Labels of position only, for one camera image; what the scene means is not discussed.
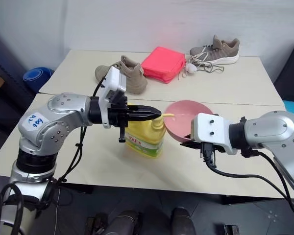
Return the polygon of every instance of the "yellow bottle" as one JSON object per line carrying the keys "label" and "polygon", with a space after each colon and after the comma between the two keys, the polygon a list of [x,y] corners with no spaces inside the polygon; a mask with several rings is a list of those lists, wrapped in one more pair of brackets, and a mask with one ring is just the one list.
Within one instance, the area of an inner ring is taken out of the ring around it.
{"label": "yellow bottle", "polygon": [[161,154],[163,136],[166,128],[163,117],[174,116],[174,114],[162,114],[154,120],[129,121],[125,129],[126,144],[150,158],[156,158]]}

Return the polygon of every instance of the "white wall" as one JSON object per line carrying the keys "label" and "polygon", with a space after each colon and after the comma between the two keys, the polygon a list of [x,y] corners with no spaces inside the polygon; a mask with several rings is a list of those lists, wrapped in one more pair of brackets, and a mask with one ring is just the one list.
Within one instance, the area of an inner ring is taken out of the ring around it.
{"label": "white wall", "polygon": [[0,0],[0,38],[27,69],[55,69],[70,48],[188,52],[214,34],[239,38],[275,80],[294,47],[294,0]]}

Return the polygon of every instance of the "pink bowl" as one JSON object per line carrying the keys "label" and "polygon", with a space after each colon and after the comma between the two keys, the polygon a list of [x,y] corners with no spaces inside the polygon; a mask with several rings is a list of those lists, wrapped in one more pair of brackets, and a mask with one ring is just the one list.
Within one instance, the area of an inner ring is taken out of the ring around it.
{"label": "pink bowl", "polygon": [[174,117],[164,117],[168,133],[181,143],[189,141],[185,136],[191,133],[191,121],[199,113],[213,114],[205,105],[195,101],[174,102],[165,111],[165,114],[174,114]]}

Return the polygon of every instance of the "white sole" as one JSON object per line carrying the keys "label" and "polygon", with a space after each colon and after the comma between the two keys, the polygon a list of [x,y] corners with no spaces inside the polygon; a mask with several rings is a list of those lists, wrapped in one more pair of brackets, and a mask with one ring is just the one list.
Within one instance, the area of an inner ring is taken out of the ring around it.
{"label": "white sole", "polygon": [[236,56],[232,56],[232,57],[223,57],[217,60],[212,60],[209,61],[211,64],[213,65],[230,65],[230,64],[234,64],[239,60],[239,54],[237,54]]}

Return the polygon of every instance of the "beige boot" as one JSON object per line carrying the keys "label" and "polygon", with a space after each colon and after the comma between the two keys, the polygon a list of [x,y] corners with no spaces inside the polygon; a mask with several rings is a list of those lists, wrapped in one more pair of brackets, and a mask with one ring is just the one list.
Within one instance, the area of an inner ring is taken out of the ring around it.
{"label": "beige boot", "polygon": [[[114,63],[112,66],[118,68],[126,76],[126,91],[133,94],[142,93],[147,86],[147,79],[144,77],[144,70],[141,64],[136,63],[126,56],[121,57],[121,61]],[[95,70],[96,80],[99,82],[105,77],[110,66],[98,66]]]}

